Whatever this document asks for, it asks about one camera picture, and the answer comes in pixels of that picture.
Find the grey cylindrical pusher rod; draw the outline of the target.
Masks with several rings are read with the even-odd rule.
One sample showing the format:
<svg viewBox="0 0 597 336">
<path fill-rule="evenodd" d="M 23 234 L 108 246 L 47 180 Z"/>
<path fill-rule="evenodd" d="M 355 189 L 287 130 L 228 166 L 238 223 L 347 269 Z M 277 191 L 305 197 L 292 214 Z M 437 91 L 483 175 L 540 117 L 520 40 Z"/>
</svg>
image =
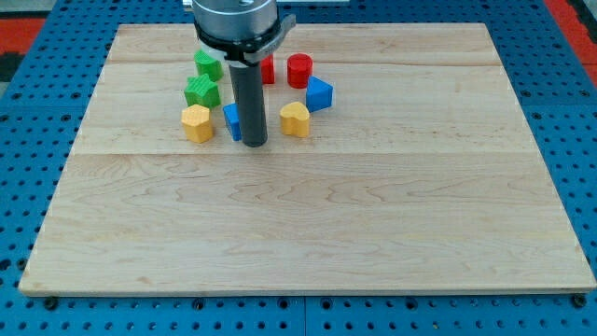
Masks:
<svg viewBox="0 0 597 336">
<path fill-rule="evenodd" d="M 229 66 L 230 80 L 243 143 L 261 147 L 268 140 L 260 64 Z"/>
</svg>

